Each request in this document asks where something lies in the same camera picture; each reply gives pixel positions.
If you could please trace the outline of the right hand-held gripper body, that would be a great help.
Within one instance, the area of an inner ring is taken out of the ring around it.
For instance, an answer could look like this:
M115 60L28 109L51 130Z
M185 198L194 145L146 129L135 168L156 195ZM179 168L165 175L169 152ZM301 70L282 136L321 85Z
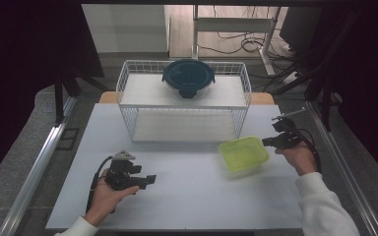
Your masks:
M293 120L290 119L290 116L304 112L305 108L301 108L296 111L283 113L277 117L273 118L274 124L280 119L286 119L288 122L288 128L285 132L279 133L276 137L279 141L278 148L294 148L299 143L304 141L303 136L300 134Z

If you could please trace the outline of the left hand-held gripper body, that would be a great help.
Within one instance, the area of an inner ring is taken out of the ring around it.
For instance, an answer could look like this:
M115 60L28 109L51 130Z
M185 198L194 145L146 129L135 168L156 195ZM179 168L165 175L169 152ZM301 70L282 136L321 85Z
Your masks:
M121 150L111 158L110 166L105 175L105 183L115 191L122 191L130 187L138 186L142 177L132 177L129 173L135 164L135 157L128 151Z

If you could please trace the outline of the green lidded plastic container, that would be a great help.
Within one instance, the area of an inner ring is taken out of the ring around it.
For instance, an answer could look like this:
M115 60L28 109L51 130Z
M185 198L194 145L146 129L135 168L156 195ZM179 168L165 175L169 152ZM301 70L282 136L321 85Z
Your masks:
M256 136L222 143L219 152L226 168L231 172L258 166L270 158L262 141Z

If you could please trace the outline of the white wire rack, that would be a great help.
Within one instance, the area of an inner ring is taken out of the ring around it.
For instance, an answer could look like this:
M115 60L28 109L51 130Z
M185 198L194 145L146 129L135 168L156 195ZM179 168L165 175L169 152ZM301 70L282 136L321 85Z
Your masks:
M251 101L240 62L127 60L116 98L134 142L220 143L239 137Z

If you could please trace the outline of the round glass container blue lid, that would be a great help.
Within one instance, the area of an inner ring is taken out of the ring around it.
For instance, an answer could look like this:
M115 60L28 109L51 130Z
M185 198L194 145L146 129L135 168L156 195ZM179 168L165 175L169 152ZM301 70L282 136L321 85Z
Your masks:
M194 59L174 61L163 69L161 80L183 99L196 99L216 82L214 70L206 63Z

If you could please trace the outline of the person's right hand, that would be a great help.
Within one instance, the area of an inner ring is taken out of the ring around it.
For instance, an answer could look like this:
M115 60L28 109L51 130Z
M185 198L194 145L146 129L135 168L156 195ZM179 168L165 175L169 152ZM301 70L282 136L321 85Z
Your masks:
M277 148L275 153L283 155L299 176L317 171L315 157L304 144L287 149Z

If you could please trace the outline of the person's left hand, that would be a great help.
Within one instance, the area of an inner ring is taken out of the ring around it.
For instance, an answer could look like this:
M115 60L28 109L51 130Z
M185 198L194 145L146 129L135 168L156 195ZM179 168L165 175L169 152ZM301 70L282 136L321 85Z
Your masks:
M139 190L138 186L134 186L122 191L114 191L106 184L104 177L99 177L91 207L86 212L84 220L92 226L99 226L124 198L135 195Z

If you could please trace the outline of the black curtain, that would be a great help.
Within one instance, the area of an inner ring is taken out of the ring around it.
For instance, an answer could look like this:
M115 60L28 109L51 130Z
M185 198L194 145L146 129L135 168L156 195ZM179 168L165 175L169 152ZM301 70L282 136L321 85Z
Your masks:
M378 0L356 0L352 10L290 7L283 21L282 38L305 57L306 67L315 68L347 24L350 13L355 20L329 70L312 81L308 93L329 85L340 95L340 114L378 165Z
M35 95L60 78L101 77L76 0L0 0L0 163L23 130Z

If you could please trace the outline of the black stand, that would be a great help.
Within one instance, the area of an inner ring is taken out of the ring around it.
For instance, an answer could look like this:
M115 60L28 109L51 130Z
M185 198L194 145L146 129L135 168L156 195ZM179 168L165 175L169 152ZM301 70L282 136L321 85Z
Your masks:
M81 90L73 76L66 76L58 74L55 77L54 95L55 95L55 126L58 127L64 119L64 100L63 89L67 93L76 97L80 94Z

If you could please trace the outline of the metal rail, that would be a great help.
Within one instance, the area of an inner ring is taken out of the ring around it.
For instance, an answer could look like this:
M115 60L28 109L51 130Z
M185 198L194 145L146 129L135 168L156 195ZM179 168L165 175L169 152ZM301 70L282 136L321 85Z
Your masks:
M356 205L356 208L365 224L371 236L378 236L378 217L375 214L373 207L370 202L365 197L363 191L360 189L356 179L354 178L342 152L339 149L337 142L335 141L333 135L325 128L323 122L321 121L321 112L318 110L317 106L313 104L312 101L306 101L306 108L309 110L311 116L313 117L314 123L322 136L325 146L328 148L331 157L336 163L340 175L342 176L346 188Z
M62 107L61 123L51 128L35 162L27 176L21 190L14 200L1 227L0 236L14 236L28 209L37 186L45 172L45 169L54 153L56 146L70 119L77 99L68 97Z

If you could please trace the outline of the white desk frame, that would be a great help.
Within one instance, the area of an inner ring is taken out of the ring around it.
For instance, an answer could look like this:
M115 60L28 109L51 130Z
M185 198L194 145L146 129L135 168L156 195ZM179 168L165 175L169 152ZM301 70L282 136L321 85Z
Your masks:
M267 75L273 77L276 73L269 57L269 48L278 23L281 7L277 7L274 13L267 18L220 18L200 17L199 6L193 6L193 40L191 57L197 59L198 33L199 32L242 32L263 34L263 44L258 46L258 52L262 59Z

